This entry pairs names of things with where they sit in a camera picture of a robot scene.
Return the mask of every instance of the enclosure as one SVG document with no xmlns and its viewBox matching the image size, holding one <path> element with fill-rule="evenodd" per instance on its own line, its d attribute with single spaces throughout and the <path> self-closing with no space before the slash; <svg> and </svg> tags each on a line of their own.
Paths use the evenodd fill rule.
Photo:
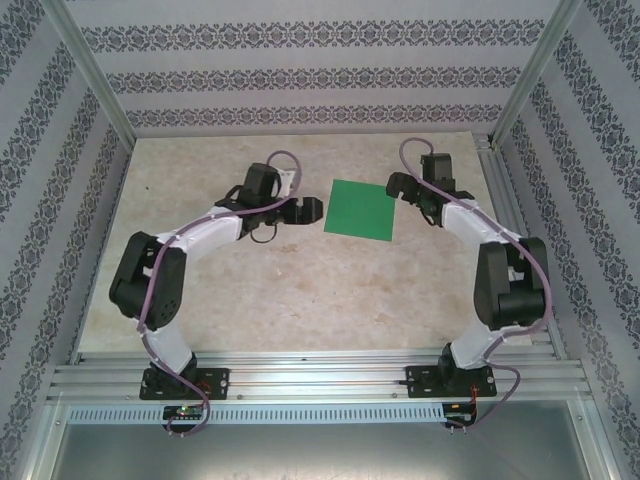
<svg viewBox="0 0 640 480">
<path fill-rule="evenodd" d="M 640 478 L 639 11 L 0 2 L 0 478 Z M 325 231 L 336 182 L 385 185 L 411 136 L 547 248 L 554 318 L 497 351 L 522 383 L 467 435 L 400 382 L 474 318 L 477 252 L 401 202 L 392 238 Z M 149 359 L 108 298 L 122 252 L 280 149 L 325 218 L 190 266 L 181 330 L 228 397 L 167 438 L 175 402 L 138 399 Z"/>
</svg>

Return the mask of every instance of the ventilation slot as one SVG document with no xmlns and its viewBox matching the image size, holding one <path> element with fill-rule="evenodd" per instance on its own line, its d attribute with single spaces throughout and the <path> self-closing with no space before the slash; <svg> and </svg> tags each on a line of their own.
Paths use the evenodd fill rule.
<svg viewBox="0 0 640 480">
<path fill-rule="evenodd" d="M 72 407 L 70 424 L 158 425 L 163 423 L 162 405 Z M 209 423 L 247 424 L 336 424 L 442 422 L 442 404 L 381 405 L 225 405 L 212 406 Z M 198 423 L 175 420 L 176 424 Z"/>
</svg>

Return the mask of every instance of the black cable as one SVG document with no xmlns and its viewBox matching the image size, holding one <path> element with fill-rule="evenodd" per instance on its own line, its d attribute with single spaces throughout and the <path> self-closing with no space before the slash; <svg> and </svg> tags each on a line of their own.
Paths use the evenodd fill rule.
<svg viewBox="0 0 640 480">
<path fill-rule="evenodd" d="M 242 188 L 242 185 L 236 185 L 235 187 L 233 187 L 231 190 L 229 190 L 227 192 L 227 194 L 224 196 L 225 199 L 230 199 L 231 197 L 233 197 L 237 192 L 240 191 L 240 189 Z"/>
<path fill-rule="evenodd" d="M 260 244 L 265 244 L 265 243 L 271 242 L 274 238 L 276 238 L 276 235 L 278 235 L 278 224 L 277 223 L 275 223 L 273 225 L 273 235 L 271 235 L 271 238 L 269 240 L 256 240 L 256 238 L 253 236 L 253 230 L 251 230 L 251 232 L 249 232 L 249 236 L 251 237 L 251 240 L 253 240 L 256 243 L 260 243 Z"/>
</svg>

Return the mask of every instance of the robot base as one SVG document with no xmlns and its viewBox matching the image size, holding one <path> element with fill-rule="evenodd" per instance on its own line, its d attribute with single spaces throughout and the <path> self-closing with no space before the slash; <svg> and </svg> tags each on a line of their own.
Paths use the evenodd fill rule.
<svg viewBox="0 0 640 480">
<path fill-rule="evenodd" d="M 409 398 L 477 397 L 498 394 L 491 367 L 464 370 L 455 365 L 451 344 L 447 344 L 438 365 L 414 365 L 405 368 Z"/>
<path fill-rule="evenodd" d="M 200 388 L 209 400 L 226 400 L 229 390 L 229 369 L 197 368 L 196 365 L 194 355 L 180 376 Z M 202 400 L 202 398 L 152 363 L 142 375 L 140 400 Z"/>
</svg>

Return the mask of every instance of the marble tabletop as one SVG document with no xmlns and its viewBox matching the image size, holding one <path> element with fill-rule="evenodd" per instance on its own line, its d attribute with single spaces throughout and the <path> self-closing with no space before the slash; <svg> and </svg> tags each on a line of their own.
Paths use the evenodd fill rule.
<svg viewBox="0 0 640 480">
<path fill-rule="evenodd" d="M 274 150 L 303 166 L 299 196 L 324 201 L 334 179 L 385 185 L 403 171 L 398 145 L 409 134 L 294 135 L 138 140 L 102 259 L 80 351 L 142 350 L 133 323 L 108 290 L 129 236 L 157 234 L 205 213 L 252 162 Z M 493 214 L 468 132 L 425 135 L 450 153 L 458 188 Z M 407 147 L 416 168 L 424 147 Z M 289 168 L 290 160 L 275 160 Z M 256 231 L 260 238 L 268 227 Z M 185 278 L 181 329 L 195 351 L 322 351 L 440 347 L 474 316 L 477 252 L 396 203 L 393 241 L 281 226 L 266 245 L 248 237 L 202 258 Z"/>
</svg>

